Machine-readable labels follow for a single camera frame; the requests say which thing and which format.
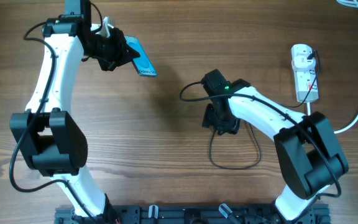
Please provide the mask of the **turquoise Galaxy S25 smartphone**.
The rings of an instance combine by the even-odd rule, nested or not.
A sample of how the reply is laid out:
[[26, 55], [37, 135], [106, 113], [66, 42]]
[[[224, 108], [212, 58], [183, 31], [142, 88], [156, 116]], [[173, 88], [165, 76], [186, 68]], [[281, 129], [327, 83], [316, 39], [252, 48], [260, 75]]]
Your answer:
[[132, 60], [137, 73], [143, 77], [156, 77], [157, 72], [152, 66], [147, 54], [136, 37], [125, 35], [127, 44], [139, 53], [139, 57]]

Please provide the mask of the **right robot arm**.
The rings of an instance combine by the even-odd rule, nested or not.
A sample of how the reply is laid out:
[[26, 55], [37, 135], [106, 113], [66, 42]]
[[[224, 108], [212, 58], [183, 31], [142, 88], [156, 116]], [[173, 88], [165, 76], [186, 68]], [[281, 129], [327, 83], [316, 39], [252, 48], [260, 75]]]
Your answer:
[[325, 115], [289, 110], [243, 79], [227, 81], [217, 69], [207, 73], [201, 85], [211, 100], [204, 127], [218, 135], [237, 134], [245, 121], [274, 142], [286, 183], [273, 203], [275, 223], [295, 223], [321, 197], [341, 195], [339, 178], [349, 165]]

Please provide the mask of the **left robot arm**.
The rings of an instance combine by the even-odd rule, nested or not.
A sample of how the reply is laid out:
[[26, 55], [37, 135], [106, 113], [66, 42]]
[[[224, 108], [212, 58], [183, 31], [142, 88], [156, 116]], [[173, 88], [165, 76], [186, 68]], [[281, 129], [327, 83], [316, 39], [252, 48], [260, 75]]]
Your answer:
[[13, 156], [58, 184], [73, 204], [78, 223], [119, 223], [108, 196], [98, 188], [87, 166], [88, 143], [71, 117], [71, 98], [81, 62], [96, 59], [104, 71], [133, 62], [140, 53], [124, 33], [101, 19], [94, 26], [90, 1], [66, 1], [65, 11], [40, 23], [44, 59], [34, 94], [25, 110], [14, 113], [10, 129]]

